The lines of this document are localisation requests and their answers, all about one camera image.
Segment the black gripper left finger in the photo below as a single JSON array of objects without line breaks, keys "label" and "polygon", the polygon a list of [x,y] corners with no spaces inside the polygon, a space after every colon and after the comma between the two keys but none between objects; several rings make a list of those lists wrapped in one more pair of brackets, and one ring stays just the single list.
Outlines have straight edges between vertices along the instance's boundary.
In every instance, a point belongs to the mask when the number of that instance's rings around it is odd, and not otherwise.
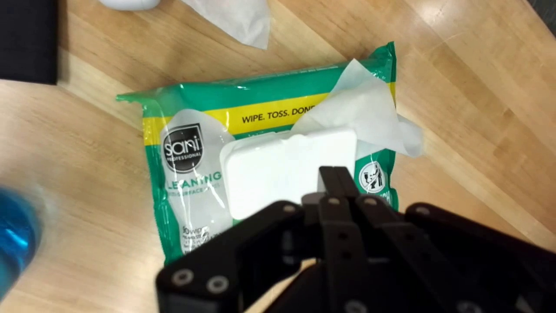
[{"label": "black gripper left finger", "polygon": [[243,313],[308,256],[313,206],[273,202],[193,253],[165,265],[155,279],[160,313]]}]

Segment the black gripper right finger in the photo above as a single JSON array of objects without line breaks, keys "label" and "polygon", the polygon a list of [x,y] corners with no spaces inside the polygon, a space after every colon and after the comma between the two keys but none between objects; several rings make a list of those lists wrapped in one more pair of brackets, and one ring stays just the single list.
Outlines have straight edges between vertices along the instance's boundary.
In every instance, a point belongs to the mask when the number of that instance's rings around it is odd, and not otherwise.
[{"label": "black gripper right finger", "polygon": [[556,255],[429,204],[393,211],[320,171],[330,307],[358,313],[556,313]]}]

